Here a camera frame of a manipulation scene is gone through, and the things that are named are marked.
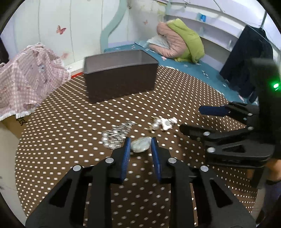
red butterfly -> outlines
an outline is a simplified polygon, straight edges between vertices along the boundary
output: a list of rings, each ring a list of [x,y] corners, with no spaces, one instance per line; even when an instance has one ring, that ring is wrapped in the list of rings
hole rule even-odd
[[[66,30],[66,28],[61,29],[60,26],[58,25],[58,29],[56,30],[56,32],[59,33],[60,35],[62,35],[65,30]]]

polka dot tablecloth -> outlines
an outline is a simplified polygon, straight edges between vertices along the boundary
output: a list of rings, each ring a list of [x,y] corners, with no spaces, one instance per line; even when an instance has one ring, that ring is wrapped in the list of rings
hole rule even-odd
[[[85,80],[78,76],[54,91],[32,114],[18,146],[15,176],[18,195],[28,216],[76,164],[90,166],[111,155],[101,133],[115,125],[136,122],[129,137],[155,136],[172,157],[199,168],[205,164],[202,144],[179,132],[182,123],[230,131],[244,126],[229,117],[202,116],[200,105],[219,106],[227,100],[204,82],[172,68],[159,66],[154,91],[92,104]],[[166,132],[144,130],[151,116],[176,117]],[[168,227],[170,187],[157,183],[151,154],[132,154],[123,185],[112,185],[113,227]],[[210,167],[251,211],[257,190],[246,171]]]

green blanket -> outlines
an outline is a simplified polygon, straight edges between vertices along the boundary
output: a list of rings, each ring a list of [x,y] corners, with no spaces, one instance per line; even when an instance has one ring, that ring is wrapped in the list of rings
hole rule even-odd
[[[181,36],[187,46],[186,51],[180,57],[175,58],[175,60],[178,62],[188,61],[197,63],[205,55],[204,46],[199,35],[188,28],[179,18],[168,21],[167,25]]]

open plastic bin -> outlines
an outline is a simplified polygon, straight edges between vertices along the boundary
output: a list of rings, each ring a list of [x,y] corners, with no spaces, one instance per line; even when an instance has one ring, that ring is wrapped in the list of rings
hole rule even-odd
[[[97,103],[154,89],[158,61],[142,50],[116,51],[85,58],[89,99]]]

pink gingham cloth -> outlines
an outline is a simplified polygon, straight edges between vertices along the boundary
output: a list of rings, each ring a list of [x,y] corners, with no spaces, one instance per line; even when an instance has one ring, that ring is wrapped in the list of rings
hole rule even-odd
[[[7,64],[0,64],[0,121],[31,114],[70,79],[71,73],[52,50],[42,44],[28,46]]]

